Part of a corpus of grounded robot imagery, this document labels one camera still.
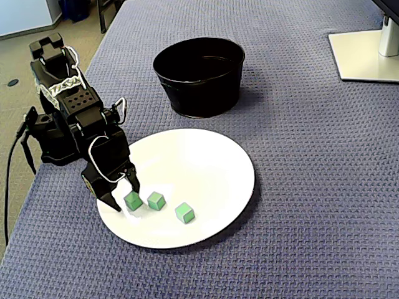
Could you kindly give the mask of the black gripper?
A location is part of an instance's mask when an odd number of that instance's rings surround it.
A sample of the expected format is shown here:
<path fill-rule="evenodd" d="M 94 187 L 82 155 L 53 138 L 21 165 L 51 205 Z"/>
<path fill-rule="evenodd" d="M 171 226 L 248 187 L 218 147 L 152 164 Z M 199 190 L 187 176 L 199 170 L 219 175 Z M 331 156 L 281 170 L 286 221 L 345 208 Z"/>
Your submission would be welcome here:
<path fill-rule="evenodd" d="M 122 179 L 126 179 L 136 193 L 140 182 L 134 164 L 130 161 L 130 150 L 124 131 L 118 126 L 107 129 L 84 142 L 81 150 L 87 160 L 81 177 L 87 189 L 112 209 L 122 209 L 112 196 L 112 191 Z"/>

